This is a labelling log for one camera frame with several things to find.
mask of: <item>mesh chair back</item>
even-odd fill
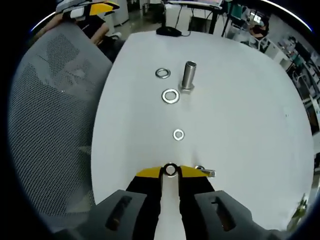
[[[112,63],[73,23],[43,35],[13,77],[8,115],[12,160],[52,231],[86,220],[94,203],[90,149]]]

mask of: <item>cable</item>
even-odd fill
[[[194,9],[193,8],[191,8],[191,12],[192,12],[192,17],[191,17],[191,26],[192,26],[192,20],[193,20],[193,17],[195,16],[194,15]],[[189,37],[190,36],[190,34],[191,34],[191,27],[190,27],[190,30],[189,30],[189,34],[188,35],[181,35],[182,37]]]
[[[175,29],[177,29],[177,25],[178,25],[178,22],[179,22],[179,17],[180,17],[180,13],[181,13],[181,10],[182,10],[182,5],[180,6],[180,11],[179,11],[179,14],[178,14],[178,18],[176,19],[176,23],[175,23]]]

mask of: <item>floor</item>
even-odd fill
[[[121,39],[128,39],[130,34],[138,32],[154,31],[161,26],[160,23],[153,23],[148,16],[143,16],[140,10],[129,12],[129,21],[115,27],[116,32],[120,32]]]

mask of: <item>white tabletop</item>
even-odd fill
[[[178,88],[186,61],[197,64],[195,88],[165,104],[162,92]],[[157,78],[158,68],[169,68],[171,76]],[[175,129],[184,131],[183,140],[173,139]],[[216,170],[214,189],[249,208],[256,223],[285,229],[310,192],[313,157],[304,105],[268,56],[205,33],[175,38],[140,32],[126,41],[99,102],[91,153],[94,199],[98,204],[125,190],[141,169],[199,164]],[[177,224],[167,219],[167,226]]]

